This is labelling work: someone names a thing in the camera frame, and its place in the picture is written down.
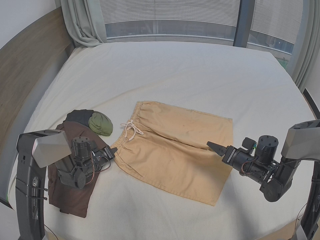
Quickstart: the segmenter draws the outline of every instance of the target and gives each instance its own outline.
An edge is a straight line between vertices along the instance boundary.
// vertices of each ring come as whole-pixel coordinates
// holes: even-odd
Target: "black baseboard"
[[[306,97],[306,100],[309,102],[309,105],[312,108],[312,110],[313,110],[313,112],[315,114],[315,117],[317,119],[320,119],[320,111],[319,111],[317,105],[315,104],[315,102],[313,101],[312,97],[308,93],[307,89],[304,89],[303,95]]]
[[[12,209],[11,205],[6,200],[2,199],[1,197],[0,197],[0,203],[4,204],[5,206],[8,206],[9,208]]]

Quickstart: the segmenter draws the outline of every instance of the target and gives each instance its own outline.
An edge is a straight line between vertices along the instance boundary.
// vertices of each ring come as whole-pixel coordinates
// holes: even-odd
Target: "headboard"
[[[6,205],[18,135],[72,50],[61,7],[30,24],[0,50],[0,201]]]

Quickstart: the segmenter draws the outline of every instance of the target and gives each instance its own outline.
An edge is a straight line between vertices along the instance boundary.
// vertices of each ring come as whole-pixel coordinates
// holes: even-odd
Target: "white drawstring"
[[[134,130],[134,134],[132,135],[132,137],[128,141],[131,141],[134,138],[134,136],[136,135],[136,133],[139,133],[139,134],[143,135],[143,132],[137,126],[134,125],[134,121],[133,120],[128,121],[127,123],[122,123],[120,125],[124,126],[124,131],[125,131],[124,140],[127,137],[127,130],[130,130],[130,129]]]

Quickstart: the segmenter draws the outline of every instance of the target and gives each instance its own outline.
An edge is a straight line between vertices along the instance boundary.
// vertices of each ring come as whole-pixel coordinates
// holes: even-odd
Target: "white wall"
[[[0,49],[21,30],[55,8],[54,0],[0,0]]]
[[[320,50],[314,64],[313,70],[308,76],[306,90],[320,110]]]

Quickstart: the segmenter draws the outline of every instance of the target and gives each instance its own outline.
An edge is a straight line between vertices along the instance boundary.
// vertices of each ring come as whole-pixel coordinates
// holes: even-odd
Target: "wooden headboard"
[[[2,184],[2,181],[8,182],[10,179],[15,160],[15,155],[8,154],[7,151],[13,150],[12,143],[15,145],[18,134],[23,133],[30,117],[20,118],[16,126],[14,126],[15,121],[19,113],[23,115],[22,109],[28,107],[26,103],[37,99],[37,95],[33,92],[34,88],[46,74],[49,74],[50,67],[63,53],[66,57],[66,49],[70,47],[73,47],[72,39],[66,30],[62,10],[59,7],[26,27],[0,50],[0,198],[2,199],[7,191],[5,185],[8,184]],[[39,91],[38,87],[37,93],[44,92],[47,88],[48,85],[43,86],[42,83],[44,90]],[[7,170],[2,171],[4,166],[10,167],[10,175]]]

